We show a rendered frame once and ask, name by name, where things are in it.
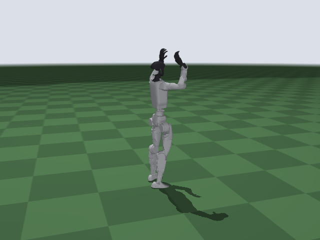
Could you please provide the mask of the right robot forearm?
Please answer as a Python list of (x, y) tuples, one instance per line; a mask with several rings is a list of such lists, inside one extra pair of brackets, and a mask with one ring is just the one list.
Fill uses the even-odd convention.
[[(187, 66), (187, 65), (186, 65)], [(178, 86), (182, 86), (184, 84), (184, 82), (187, 81), (187, 68), (184, 68), (183, 66), (181, 67), (181, 72), (180, 72), (180, 78), (178, 81)]]

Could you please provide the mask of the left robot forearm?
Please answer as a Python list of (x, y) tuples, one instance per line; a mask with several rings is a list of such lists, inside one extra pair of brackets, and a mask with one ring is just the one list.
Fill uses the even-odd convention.
[[(159, 71), (154, 69), (154, 71), (153, 71), (153, 72), (151, 73), (151, 75), (150, 75), (150, 78), (152, 77), (153, 74), (156, 75), (156, 74), (158, 74), (158, 73), (159, 73)], [(149, 79), (150, 79), (150, 78), (149, 78)]]

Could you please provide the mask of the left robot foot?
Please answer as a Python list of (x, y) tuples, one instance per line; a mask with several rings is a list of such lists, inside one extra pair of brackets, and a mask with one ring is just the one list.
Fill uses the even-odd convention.
[(157, 173), (155, 173), (155, 175), (153, 176), (153, 174), (150, 174), (148, 176), (148, 181), (153, 181), (154, 179), (157, 179)]

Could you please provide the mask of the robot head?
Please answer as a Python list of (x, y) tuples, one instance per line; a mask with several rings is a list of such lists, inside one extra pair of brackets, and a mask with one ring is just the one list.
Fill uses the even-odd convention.
[[(152, 80), (153, 82), (160, 81), (161, 76), (164, 75), (164, 67), (165, 67), (165, 64), (161, 61), (155, 61), (151, 64), (150, 68), (155, 69), (156, 71), (159, 72), (158, 74), (155, 75), (154, 79)], [(161, 71), (162, 71), (162, 73), (161, 73)]]

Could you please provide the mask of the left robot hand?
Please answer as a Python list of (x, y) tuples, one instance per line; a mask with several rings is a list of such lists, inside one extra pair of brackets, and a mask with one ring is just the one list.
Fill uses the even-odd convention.
[(159, 60), (158, 60), (159, 62), (164, 63), (164, 59), (167, 57), (167, 55), (164, 57), (164, 55), (165, 55), (166, 52), (168, 52), (168, 51), (166, 51), (165, 48), (162, 48), (162, 49), (160, 50)]

